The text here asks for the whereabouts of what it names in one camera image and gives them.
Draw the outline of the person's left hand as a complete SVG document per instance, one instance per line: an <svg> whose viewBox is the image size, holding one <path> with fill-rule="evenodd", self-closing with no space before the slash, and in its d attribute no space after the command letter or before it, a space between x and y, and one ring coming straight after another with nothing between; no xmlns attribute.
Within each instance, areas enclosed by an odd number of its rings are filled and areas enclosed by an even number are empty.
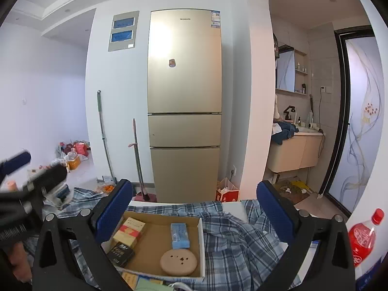
<svg viewBox="0 0 388 291"><path fill-rule="evenodd" d="M28 255L23 242L17 242L7 252L8 260L13 266L13 274L22 283L28 283L32 279L32 271L28 262Z"/></svg>

